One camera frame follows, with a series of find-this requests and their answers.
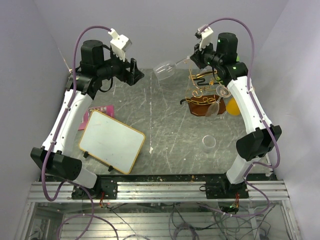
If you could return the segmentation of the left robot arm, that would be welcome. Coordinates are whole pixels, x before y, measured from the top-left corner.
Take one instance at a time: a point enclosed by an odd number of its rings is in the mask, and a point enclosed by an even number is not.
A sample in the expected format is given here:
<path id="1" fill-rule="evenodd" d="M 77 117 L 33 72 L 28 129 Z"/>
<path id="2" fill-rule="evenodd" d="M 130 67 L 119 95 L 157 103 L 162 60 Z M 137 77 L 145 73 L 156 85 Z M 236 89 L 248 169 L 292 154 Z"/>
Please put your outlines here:
<path id="1" fill-rule="evenodd" d="M 30 156 L 46 174 L 72 181 L 84 187 L 85 194 L 96 199 L 102 193 L 98 176 L 85 169 L 82 161 L 71 156 L 82 118 L 91 105 L 103 80 L 119 79 L 133 86 L 145 75 L 138 69 L 134 58 L 127 60 L 130 40 L 116 38 L 107 46 L 99 40 L 83 42 L 81 61 L 76 64 L 65 87 L 63 104 L 49 136 L 40 148 L 34 147 Z"/>

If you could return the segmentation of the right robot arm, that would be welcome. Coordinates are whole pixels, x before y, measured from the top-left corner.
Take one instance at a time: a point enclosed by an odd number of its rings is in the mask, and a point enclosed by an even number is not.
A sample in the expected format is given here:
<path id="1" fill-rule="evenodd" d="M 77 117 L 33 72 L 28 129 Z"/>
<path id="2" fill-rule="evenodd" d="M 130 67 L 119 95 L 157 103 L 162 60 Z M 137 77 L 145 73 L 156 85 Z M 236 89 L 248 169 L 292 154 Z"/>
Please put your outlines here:
<path id="1" fill-rule="evenodd" d="M 236 159 L 226 172 L 228 181 L 220 186 L 221 194 L 231 198 L 238 192 L 237 184 L 244 182 L 249 167 L 258 164 L 273 149 L 282 129 L 266 116 L 248 77 L 247 66 L 237 59 L 236 35 L 220 33 L 216 46 L 211 42 L 212 35 L 210 28 L 196 33 L 200 42 L 194 46 L 190 59 L 199 69 L 210 66 L 217 71 L 217 76 L 235 99 L 244 121 L 246 135 L 237 140 Z"/>

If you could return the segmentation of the pink sticker booklet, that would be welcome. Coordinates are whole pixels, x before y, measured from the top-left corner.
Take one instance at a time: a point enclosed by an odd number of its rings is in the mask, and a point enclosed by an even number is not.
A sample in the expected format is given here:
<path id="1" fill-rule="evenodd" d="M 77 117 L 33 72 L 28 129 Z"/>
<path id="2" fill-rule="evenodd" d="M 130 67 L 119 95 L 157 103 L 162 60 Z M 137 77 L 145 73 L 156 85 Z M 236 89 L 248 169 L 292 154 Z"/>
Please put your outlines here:
<path id="1" fill-rule="evenodd" d="M 86 110 L 86 112 L 84 113 L 84 115 L 82 117 L 81 123 L 78 127 L 79 131 L 82 131 L 85 129 L 93 111 L 101 112 L 101 113 L 103 113 L 109 117 L 112 117 L 112 118 L 115 117 L 115 108 L 113 105 L 103 105 L 103 106 L 90 107 Z"/>

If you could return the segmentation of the clear tumbler glass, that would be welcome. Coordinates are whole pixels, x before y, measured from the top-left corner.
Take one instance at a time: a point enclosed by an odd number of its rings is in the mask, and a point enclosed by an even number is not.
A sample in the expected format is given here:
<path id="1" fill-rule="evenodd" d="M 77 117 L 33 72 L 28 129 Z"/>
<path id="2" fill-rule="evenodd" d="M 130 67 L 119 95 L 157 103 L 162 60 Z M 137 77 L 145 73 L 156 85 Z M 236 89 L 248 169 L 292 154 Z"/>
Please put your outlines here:
<path id="1" fill-rule="evenodd" d="M 187 64 L 190 60 L 190 56 L 187 56 L 179 61 L 174 62 L 173 60 L 167 60 L 163 63 L 158 64 L 153 68 L 153 72 L 159 81 L 165 80 L 173 76 L 176 69 L 181 64 Z"/>

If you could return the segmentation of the clear wine glass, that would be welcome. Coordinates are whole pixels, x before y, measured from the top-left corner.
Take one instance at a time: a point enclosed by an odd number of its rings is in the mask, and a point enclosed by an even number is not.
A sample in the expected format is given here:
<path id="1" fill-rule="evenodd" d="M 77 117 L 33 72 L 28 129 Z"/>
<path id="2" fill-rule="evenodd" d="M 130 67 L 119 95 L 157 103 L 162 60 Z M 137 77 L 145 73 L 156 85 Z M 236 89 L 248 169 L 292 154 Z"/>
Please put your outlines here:
<path id="1" fill-rule="evenodd" d="M 213 135 L 205 135 L 202 137 L 196 148 L 196 159 L 205 161 L 215 151 L 217 140 Z"/>

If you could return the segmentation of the orange plastic wine glass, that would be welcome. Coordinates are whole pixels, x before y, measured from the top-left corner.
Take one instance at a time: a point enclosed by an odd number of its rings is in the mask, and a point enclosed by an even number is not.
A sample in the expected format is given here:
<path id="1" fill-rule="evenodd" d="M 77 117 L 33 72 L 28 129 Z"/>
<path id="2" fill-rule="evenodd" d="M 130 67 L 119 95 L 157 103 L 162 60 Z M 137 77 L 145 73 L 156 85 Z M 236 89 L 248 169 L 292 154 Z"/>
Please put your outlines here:
<path id="1" fill-rule="evenodd" d="M 238 116 L 241 111 L 234 97 L 232 97 L 226 105 L 226 111 L 232 116 Z"/>

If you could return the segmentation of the white board with yellow frame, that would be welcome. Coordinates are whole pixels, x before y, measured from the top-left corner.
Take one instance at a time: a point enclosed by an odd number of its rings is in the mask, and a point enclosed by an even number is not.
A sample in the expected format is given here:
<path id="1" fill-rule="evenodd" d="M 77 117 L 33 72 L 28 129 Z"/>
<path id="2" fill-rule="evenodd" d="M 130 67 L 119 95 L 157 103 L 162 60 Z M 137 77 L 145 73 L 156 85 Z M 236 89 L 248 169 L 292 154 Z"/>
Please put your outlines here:
<path id="1" fill-rule="evenodd" d="M 129 174 L 145 142 L 144 133 L 94 110 L 79 141 L 79 148 L 115 170 Z"/>

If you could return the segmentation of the clear champagne flute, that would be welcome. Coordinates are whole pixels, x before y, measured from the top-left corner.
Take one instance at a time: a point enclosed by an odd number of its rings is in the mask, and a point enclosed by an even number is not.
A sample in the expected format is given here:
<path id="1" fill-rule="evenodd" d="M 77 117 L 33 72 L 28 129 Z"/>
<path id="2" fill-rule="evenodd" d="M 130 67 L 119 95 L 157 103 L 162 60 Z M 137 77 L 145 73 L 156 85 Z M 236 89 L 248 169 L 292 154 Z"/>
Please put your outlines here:
<path id="1" fill-rule="evenodd" d="M 224 85 L 219 85 L 215 89 L 217 98 L 214 97 L 214 101 L 210 104 L 205 114 L 206 117 L 221 115 L 226 111 L 226 105 L 222 104 L 221 101 L 224 98 L 230 97 L 232 94 Z"/>

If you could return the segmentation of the aluminium rail frame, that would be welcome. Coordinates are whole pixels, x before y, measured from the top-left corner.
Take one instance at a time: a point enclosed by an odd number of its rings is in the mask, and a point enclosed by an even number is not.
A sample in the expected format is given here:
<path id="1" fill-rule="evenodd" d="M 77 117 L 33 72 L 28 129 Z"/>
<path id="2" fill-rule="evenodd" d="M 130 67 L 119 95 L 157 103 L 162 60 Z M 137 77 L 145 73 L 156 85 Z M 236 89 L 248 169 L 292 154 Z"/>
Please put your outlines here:
<path id="1" fill-rule="evenodd" d="M 290 200 L 283 181 L 250 181 L 254 187 L 267 195 L 270 201 Z M 157 202 L 233 202 L 235 196 L 228 198 L 207 199 L 206 193 L 200 191 L 204 182 L 119 182 L 115 199 L 104 199 L 105 203 L 157 203 Z M 49 182 L 48 193 L 53 195 L 59 186 L 58 182 Z M 265 197 L 252 188 L 247 187 L 248 198 L 241 201 L 265 201 Z M 65 183 L 57 197 L 51 203 L 90 203 L 89 199 L 72 199 L 73 186 Z M 50 203 L 46 200 L 42 184 L 34 182 L 27 196 L 28 203 Z"/>

